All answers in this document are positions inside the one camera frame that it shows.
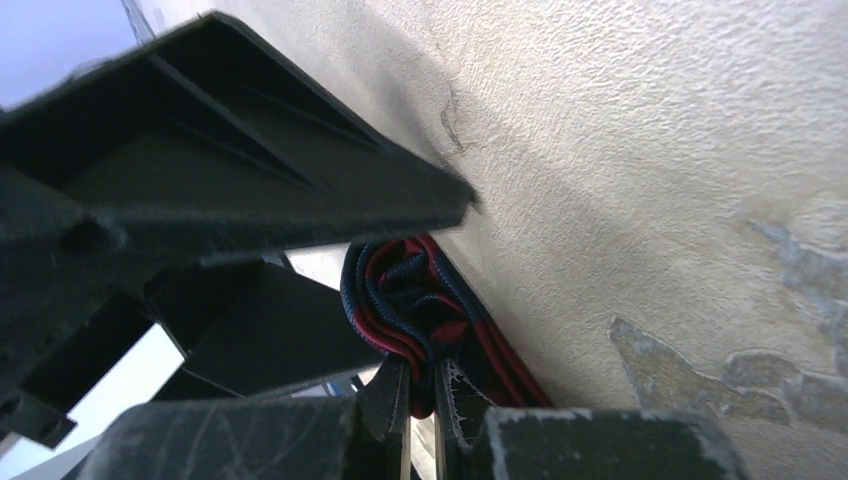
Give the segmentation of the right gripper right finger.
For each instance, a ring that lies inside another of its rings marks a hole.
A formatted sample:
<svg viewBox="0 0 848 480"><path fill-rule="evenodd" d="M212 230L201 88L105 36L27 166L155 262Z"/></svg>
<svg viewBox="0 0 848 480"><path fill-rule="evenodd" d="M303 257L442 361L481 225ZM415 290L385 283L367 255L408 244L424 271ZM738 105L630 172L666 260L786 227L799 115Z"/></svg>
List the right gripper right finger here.
<svg viewBox="0 0 848 480"><path fill-rule="evenodd" d="M669 410L502 408L451 361L435 369L440 479L746 479L731 440Z"/></svg>

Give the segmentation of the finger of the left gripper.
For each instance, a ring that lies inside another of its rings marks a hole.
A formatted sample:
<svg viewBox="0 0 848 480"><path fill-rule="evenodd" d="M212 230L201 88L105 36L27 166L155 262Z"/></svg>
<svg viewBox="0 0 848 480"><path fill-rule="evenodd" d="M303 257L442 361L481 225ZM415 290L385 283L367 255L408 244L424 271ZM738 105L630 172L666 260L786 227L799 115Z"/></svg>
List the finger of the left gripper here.
<svg viewBox="0 0 848 480"><path fill-rule="evenodd" d="M1 258L244 255L458 225L459 177L213 12L1 123Z"/></svg>
<svg viewBox="0 0 848 480"><path fill-rule="evenodd" d="M337 290L272 263L167 271L144 304L183 357L161 401L286 395L383 360Z"/></svg>

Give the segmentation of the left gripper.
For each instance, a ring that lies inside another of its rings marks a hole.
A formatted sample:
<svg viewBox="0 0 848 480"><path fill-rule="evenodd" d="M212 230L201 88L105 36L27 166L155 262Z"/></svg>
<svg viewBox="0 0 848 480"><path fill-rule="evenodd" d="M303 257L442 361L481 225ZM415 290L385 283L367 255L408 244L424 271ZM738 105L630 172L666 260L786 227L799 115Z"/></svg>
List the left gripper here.
<svg viewBox="0 0 848 480"><path fill-rule="evenodd" d="M1 254L1 429L48 448L71 410L150 329L150 254Z"/></svg>

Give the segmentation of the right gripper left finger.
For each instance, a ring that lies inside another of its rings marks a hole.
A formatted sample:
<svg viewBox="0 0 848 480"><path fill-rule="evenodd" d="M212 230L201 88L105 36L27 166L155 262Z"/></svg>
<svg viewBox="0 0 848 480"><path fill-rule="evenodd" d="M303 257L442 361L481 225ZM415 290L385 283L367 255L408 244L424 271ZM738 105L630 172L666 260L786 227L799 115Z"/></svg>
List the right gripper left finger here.
<svg viewBox="0 0 848 480"><path fill-rule="evenodd" d="M152 402L120 415L71 479L407 479L407 364L353 396Z"/></svg>

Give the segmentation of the red navy striped tie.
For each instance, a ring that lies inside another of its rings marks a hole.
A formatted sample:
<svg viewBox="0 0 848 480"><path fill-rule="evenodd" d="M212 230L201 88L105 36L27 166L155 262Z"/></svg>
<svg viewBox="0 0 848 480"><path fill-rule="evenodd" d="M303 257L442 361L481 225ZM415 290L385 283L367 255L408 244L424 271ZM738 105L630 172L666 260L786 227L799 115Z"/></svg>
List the red navy striped tie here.
<svg viewBox="0 0 848 480"><path fill-rule="evenodd" d="M430 235L347 249L340 295L352 328L410 367L410 411L435 410L435 371L451 360L473 389L502 407L552 402L494 318Z"/></svg>

